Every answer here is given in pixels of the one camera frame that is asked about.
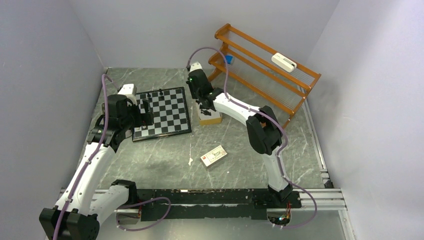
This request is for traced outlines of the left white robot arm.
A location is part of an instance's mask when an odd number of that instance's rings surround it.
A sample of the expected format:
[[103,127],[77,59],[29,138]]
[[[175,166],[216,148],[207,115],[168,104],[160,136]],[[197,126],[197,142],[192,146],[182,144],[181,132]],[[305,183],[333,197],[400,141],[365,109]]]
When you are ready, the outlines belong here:
[[102,106],[103,114],[87,137],[83,158],[71,182],[54,207],[44,208],[39,215],[49,240],[94,240],[115,209],[132,208],[139,201],[135,182],[122,179],[115,180],[96,201],[92,198],[127,132],[154,123],[150,101],[112,94]]

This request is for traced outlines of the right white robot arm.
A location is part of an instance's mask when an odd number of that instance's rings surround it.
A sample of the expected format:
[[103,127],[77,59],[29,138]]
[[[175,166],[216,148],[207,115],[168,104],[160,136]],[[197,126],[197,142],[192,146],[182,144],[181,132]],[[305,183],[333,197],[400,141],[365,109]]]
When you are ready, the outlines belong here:
[[247,129],[250,146],[262,157],[268,176],[270,202],[282,207],[289,200],[293,188],[286,176],[282,150],[286,136],[269,106],[248,105],[219,87],[213,87],[202,68],[187,67],[191,97],[201,109],[216,111],[232,117]]

